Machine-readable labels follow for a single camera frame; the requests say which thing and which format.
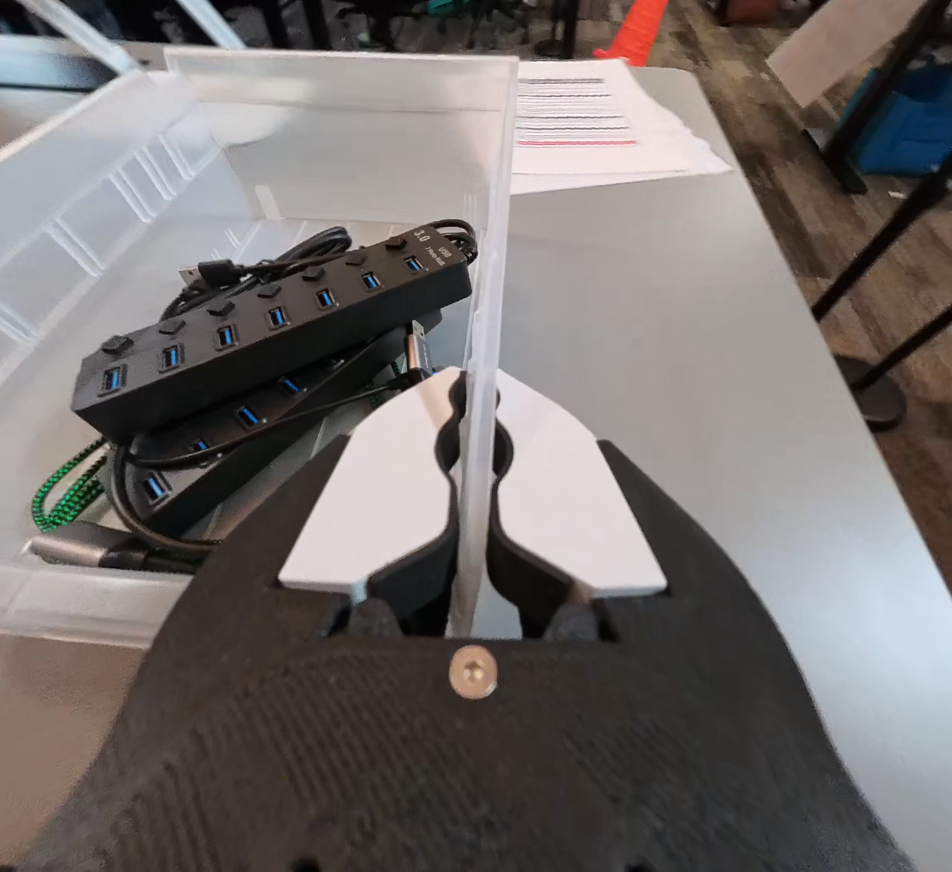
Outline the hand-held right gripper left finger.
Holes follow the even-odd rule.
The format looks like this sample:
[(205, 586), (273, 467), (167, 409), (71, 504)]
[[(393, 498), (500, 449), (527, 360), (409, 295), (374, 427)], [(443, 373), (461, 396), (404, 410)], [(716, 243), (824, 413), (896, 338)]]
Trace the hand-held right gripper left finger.
[(278, 580), (289, 589), (384, 598), (414, 561), (455, 565), (467, 373), (449, 366), (394, 397), (344, 440)]

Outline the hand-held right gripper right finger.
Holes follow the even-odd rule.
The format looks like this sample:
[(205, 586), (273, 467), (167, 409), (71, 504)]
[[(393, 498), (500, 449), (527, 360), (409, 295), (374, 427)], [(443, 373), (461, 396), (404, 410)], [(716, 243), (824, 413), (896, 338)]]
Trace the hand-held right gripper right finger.
[(541, 596), (541, 576), (576, 601), (667, 588), (645, 533), (595, 435), (568, 410), (503, 370), (496, 421), (505, 445), (487, 569), (510, 601)]

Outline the clear plastic storage bin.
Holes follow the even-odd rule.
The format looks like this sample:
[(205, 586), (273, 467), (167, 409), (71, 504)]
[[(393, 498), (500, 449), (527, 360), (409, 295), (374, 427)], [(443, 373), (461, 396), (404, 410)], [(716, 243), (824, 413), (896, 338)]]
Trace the clear plastic storage bin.
[(45, 118), (2, 148), (2, 635), (146, 648), (185, 576), (53, 566), (29, 503), (93, 431), (81, 359), (150, 322), (179, 266), (271, 256), (346, 225), (360, 243), (440, 218), (480, 239), (469, 309), (435, 333), (468, 373), (462, 568), (478, 587), (501, 344), (517, 60), (169, 47), (88, 94), (26, 92)]

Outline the printed paper sheets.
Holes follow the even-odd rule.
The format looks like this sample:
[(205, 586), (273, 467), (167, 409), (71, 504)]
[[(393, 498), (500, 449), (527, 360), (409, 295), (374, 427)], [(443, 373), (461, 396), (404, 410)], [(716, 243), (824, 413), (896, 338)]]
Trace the printed paper sheets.
[(717, 176), (730, 167), (623, 60), (522, 61), (510, 194)]

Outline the blue storage tote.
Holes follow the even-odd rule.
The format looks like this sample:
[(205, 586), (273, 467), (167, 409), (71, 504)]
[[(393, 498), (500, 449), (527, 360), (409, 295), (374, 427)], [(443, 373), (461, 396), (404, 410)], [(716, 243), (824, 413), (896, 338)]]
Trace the blue storage tote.
[(865, 174), (920, 177), (951, 147), (951, 66), (906, 72), (863, 131), (851, 161)]

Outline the instruction sheet on white stand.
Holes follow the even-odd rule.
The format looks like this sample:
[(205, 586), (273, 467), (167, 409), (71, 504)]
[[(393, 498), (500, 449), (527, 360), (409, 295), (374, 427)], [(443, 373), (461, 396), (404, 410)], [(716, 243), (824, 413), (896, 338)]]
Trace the instruction sheet on white stand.
[(244, 48), (210, 0), (2, 0), (2, 89), (89, 92), (175, 44)]

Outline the white board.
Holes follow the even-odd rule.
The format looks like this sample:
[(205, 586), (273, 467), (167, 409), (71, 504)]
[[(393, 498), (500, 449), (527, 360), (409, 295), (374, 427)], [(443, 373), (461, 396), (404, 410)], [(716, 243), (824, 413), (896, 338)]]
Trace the white board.
[(768, 57), (799, 107), (869, 62), (906, 30), (927, 0), (828, 0)]

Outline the black stanchion post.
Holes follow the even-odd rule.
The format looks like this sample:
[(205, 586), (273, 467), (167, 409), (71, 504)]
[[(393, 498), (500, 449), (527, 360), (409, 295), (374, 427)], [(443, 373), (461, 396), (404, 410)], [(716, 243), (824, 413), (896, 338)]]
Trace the black stanchion post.
[[(850, 289), (881, 259), (898, 238), (922, 215), (950, 195), (951, 155), (933, 166), (914, 186), (889, 220), (851, 260), (811, 306), (815, 321), (821, 321)], [(907, 399), (891, 372), (951, 324), (951, 307), (899, 343), (878, 363), (836, 355), (836, 366), (867, 427), (874, 433), (895, 429), (907, 413)]]

